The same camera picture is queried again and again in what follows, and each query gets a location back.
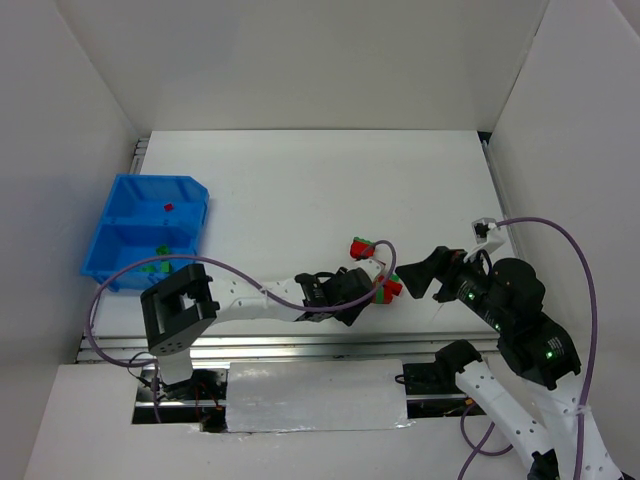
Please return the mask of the green square lego brick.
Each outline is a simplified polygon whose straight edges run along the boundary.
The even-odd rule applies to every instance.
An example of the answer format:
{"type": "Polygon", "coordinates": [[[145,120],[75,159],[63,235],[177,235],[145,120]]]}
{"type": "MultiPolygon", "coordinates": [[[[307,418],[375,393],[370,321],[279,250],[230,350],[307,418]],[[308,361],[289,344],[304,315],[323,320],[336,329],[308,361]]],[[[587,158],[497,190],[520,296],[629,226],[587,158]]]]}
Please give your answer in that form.
{"type": "Polygon", "coordinates": [[[171,253],[171,250],[169,246],[166,244],[160,245],[156,248],[156,254],[159,256],[169,255],[170,253],[171,253]]]}

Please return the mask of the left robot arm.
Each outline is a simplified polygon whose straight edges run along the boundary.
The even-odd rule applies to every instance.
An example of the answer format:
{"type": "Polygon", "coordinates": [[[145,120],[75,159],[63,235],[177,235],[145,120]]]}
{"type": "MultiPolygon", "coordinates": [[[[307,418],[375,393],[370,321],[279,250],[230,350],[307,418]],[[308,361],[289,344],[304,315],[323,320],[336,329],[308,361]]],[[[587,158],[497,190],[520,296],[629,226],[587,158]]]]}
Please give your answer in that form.
{"type": "Polygon", "coordinates": [[[187,265],[140,296],[148,350],[157,359],[163,388],[178,396],[191,388],[190,349],[216,323],[335,319],[352,325],[368,301],[337,312],[326,309],[368,294],[383,270],[377,261],[360,260],[335,273],[303,273],[254,287],[247,280],[216,280],[201,264],[187,265]]]}

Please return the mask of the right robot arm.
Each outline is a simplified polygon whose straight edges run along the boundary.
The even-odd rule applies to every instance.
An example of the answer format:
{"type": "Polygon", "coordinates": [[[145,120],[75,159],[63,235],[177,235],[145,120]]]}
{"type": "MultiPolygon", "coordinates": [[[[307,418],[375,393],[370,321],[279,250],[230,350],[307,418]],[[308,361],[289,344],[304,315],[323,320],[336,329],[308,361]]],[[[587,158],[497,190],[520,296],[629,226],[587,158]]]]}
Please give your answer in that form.
{"type": "Polygon", "coordinates": [[[463,250],[440,246],[396,273],[415,299],[438,282],[435,301],[462,303],[497,333],[498,351],[524,382],[540,421],[501,385],[469,342],[442,348],[434,364],[501,431],[528,478],[625,478],[581,399],[586,374],[575,345],[544,313],[545,287],[528,263],[516,258],[491,262],[485,251],[468,259],[463,250]]]}

